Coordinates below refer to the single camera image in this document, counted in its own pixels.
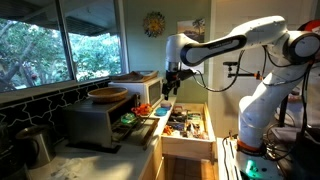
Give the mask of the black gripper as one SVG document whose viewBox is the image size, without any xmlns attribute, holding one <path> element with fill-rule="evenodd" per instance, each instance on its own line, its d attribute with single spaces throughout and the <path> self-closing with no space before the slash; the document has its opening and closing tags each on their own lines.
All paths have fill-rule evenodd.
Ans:
<svg viewBox="0 0 320 180">
<path fill-rule="evenodd" d="M 164 99 L 168 100 L 170 91 L 173 91 L 173 95 L 178 95 L 178 89 L 180 87 L 180 82 L 184 81 L 191 76 L 195 75 L 191 69 L 181 70 L 178 72 L 166 72 L 166 82 L 163 84 L 162 93 L 164 94 Z"/>
</svg>

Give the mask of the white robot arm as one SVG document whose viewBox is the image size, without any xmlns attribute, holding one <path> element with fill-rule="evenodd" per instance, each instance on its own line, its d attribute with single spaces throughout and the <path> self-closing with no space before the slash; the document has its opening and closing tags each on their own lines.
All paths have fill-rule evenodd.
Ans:
<svg viewBox="0 0 320 180">
<path fill-rule="evenodd" d="M 263 46 L 278 59 L 274 68 L 251 96 L 239 102 L 239 134 L 232 150 L 234 166 L 252 180 L 280 180 L 274 160 L 266 158 L 263 130 L 280 102 L 298 85 L 311 68 L 319 51 L 320 37 L 309 31 L 289 31 L 281 16 L 255 19 L 235 27 L 228 35 L 199 43 L 185 34 L 171 35 L 166 43 L 166 83 L 162 93 L 176 92 L 180 82 L 194 75 L 192 67 L 235 50 Z"/>
</svg>

